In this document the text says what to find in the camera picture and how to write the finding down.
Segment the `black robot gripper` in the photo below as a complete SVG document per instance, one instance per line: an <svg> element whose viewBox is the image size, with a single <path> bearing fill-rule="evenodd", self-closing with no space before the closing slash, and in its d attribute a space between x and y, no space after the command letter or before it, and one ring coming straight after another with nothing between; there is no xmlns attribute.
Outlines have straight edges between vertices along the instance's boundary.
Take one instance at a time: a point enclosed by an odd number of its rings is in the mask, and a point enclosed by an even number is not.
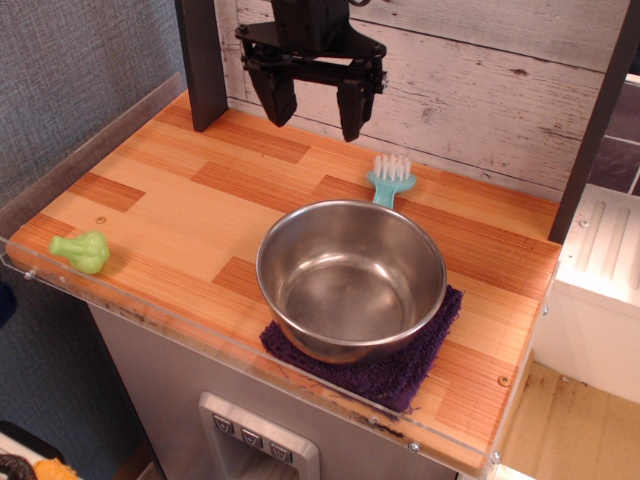
<svg viewBox="0 0 640 480"><path fill-rule="evenodd" d="M271 22L241 24L235 35L267 118L284 126L297 109L295 80L338 86L341 129L356 140L386 87L386 47L350 24L350 1L273 1Z"/></svg>

